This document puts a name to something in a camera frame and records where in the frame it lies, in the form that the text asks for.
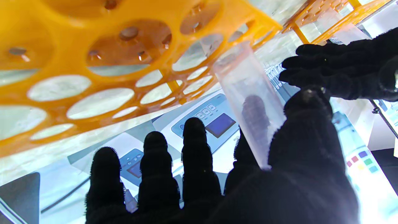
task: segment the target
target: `display screen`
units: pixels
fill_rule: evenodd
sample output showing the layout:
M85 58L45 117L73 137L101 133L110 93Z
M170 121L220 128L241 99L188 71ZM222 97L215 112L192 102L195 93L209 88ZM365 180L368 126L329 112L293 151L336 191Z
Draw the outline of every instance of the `display screen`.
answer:
M141 160L138 161L138 163L134 164L132 167L128 168L127 171L133 174L135 177L140 178L141 177L140 164Z
M224 134L232 125L234 125L236 121L230 118L228 115L223 113L219 117L217 117L214 121L206 126L206 130L214 135L216 138L219 138Z

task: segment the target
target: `white surface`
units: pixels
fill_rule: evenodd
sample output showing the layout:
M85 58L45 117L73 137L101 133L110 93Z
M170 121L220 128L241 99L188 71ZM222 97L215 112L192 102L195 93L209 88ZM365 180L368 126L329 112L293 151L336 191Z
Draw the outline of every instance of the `white surface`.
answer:
M395 147L395 139L395 135L383 121L382 117L376 114L368 148L371 151L391 149Z
M89 177L88 174L71 166L67 158L43 167L38 172L40 173L40 210L56 202ZM41 214L40 224L84 223L86 221L84 200L89 188L90 182L87 182L70 197Z

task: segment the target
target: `plastic tube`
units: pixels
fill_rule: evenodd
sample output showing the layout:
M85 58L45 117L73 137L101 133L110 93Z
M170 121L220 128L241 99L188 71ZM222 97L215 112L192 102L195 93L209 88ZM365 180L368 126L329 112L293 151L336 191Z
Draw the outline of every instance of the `plastic tube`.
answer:
M269 168L269 144L286 119L270 79L249 42L224 53L213 66L259 166Z

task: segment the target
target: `fuzzy black glove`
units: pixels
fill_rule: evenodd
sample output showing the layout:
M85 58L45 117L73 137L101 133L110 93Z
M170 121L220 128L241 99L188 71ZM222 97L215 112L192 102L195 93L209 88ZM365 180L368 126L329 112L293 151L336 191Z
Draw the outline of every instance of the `fuzzy black glove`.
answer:
M398 28L349 45L304 44L287 58L279 80L299 88L318 85L346 100L398 101Z

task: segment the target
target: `glove finger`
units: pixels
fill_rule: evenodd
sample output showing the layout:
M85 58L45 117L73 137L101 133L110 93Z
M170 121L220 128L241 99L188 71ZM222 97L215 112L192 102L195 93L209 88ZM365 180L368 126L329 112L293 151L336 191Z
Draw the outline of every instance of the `glove finger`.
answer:
M306 86L286 102L283 110L288 119L302 110L322 110L331 120L333 110L329 101L330 93L324 87Z
M341 55L317 54L314 56L293 56L286 58L282 62L282 67L286 69L314 69L317 67L343 69L352 66L377 66L373 71L378 71L380 68L379 63L379 60L369 56L364 51L349 51Z
M324 77L322 76L320 68L311 70L285 70L281 72L279 80L289 83L289 85L297 86L299 88L303 88L308 85L326 87L326 83L324 82Z
M313 56L317 54L340 55L347 51L346 45L328 43L324 46L316 44L304 44L297 48L296 54L303 56Z
M378 76L382 89L390 92L398 92L398 56L387 61L380 69Z

